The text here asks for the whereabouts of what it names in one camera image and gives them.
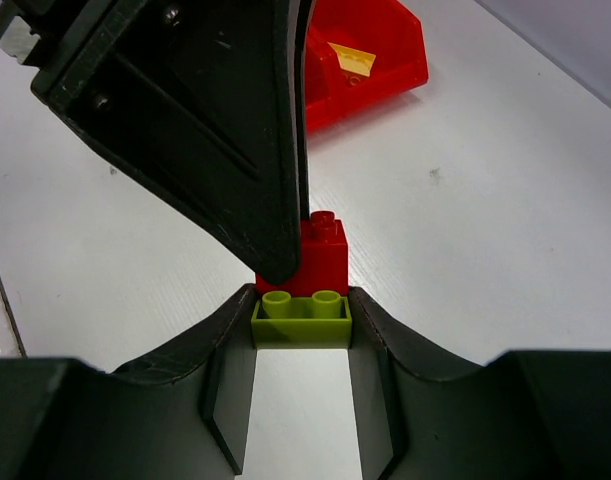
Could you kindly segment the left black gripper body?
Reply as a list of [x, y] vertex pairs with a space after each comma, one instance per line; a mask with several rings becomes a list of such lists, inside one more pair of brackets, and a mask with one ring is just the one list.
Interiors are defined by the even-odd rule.
[[3, 1], [0, 48], [24, 66], [91, 67], [98, 53], [92, 40], [116, 1]]

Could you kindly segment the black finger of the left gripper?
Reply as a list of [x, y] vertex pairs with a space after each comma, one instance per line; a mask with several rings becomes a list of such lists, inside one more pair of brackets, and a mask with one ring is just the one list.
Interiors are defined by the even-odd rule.
[[295, 31], [295, 126], [298, 167], [299, 216], [301, 220], [308, 220], [310, 218], [309, 172], [307, 157], [307, 122], [304, 78], [307, 33], [315, 4], [316, 2], [314, 0], [304, 0], [299, 2]]
[[300, 263], [296, 1], [44, 1], [31, 88], [264, 279]]

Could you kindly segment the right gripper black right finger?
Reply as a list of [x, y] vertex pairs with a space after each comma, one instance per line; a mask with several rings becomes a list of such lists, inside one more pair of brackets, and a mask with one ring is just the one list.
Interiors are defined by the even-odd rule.
[[611, 351], [453, 354], [349, 291], [367, 479], [611, 479]]

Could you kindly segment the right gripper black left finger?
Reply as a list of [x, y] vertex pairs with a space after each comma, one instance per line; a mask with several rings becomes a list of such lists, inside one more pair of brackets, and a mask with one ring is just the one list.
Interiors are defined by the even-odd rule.
[[256, 354], [246, 284], [111, 373], [0, 358], [0, 479], [231, 479], [243, 467]]

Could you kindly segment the yellow long lego plate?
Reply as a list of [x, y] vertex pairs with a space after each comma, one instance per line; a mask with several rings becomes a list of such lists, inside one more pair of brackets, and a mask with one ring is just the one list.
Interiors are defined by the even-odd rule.
[[371, 76], [375, 54], [332, 42], [328, 45], [335, 52], [339, 66], [344, 72], [364, 78]]

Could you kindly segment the green lego cube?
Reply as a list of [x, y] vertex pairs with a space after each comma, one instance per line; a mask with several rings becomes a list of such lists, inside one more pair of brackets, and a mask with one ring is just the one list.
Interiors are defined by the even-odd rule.
[[346, 296], [320, 290], [294, 297], [286, 291], [270, 291], [257, 302], [251, 318], [257, 349], [349, 348], [352, 316]]

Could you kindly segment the red lego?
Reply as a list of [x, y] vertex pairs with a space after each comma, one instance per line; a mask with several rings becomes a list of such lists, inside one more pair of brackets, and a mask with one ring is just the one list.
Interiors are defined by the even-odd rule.
[[309, 297], [322, 290], [341, 296], [349, 291], [348, 242], [342, 222], [332, 211], [312, 212], [301, 222], [301, 265], [288, 281], [271, 284], [259, 275], [256, 290], [286, 291], [293, 297]]

